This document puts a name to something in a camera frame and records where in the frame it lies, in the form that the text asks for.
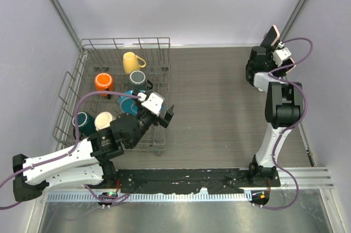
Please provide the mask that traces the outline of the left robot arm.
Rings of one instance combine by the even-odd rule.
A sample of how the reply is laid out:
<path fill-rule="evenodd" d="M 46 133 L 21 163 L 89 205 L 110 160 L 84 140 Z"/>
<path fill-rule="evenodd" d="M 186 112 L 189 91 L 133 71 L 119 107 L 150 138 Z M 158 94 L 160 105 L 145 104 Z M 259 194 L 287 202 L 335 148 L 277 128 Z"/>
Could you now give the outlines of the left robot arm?
<path fill-rule="evenodd" d="M 117 174 L 111 160 L 123 155 L 124 150 L 135 148 L 152 125 L 167 128 L 173 115 L 173 107 L 161 116 L 143 106 L 136 115 L 123 113 L 106 128 L 63 150 L 34 158 L 15 155 L 15 200 L 33 200 L 45 189 L 66 184 L 112 188 Z"/>

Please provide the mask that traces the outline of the pink phone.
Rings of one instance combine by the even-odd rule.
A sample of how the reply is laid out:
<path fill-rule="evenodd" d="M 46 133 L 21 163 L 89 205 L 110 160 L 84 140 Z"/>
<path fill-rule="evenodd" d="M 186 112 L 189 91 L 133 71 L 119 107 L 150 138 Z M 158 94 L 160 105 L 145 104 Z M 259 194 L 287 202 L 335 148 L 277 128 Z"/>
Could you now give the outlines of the pink phone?
<path fill-rule="evenodd" d="M 276 25 L 272 25 L 265 34 L 260 46 L 266 50 L 273 49 L 280 42 L 280 31 Z"/>
<path fill-rule="evenodd" d="M 281 70 L 277 70 L 273 73 L 273 75 L 275 77 L 285 77 L 287 75 L 287 73 L 295 68 L 295 61 L 292 58 L 286 59 L 285 61 L 283 61 L 283 63 L 281 64 L 281 67 L 283 66 L 288 66 L 293 64 L 293 66 L 281 69 Z"/>

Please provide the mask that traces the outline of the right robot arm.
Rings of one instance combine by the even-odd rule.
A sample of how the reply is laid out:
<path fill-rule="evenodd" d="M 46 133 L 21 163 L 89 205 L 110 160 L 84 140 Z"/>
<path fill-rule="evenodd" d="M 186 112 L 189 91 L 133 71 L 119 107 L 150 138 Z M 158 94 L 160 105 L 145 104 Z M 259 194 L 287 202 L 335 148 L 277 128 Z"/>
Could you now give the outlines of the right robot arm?
<path fill-rule="evenodd" d="M 304 112 L 303 96 L 298 82 L 289 84 L 272 78 L 269 71 L 277 68 L 272 56 L 264 47 L 252 47 L 246 65 L 246 80 L 253 87 L 266 93 L 265 120 L 267 130 L 258 152 L 249 164 L 246 175 L 253 186 L 261 186 L 276 177 L 277 160 L 291 127 Z"/>

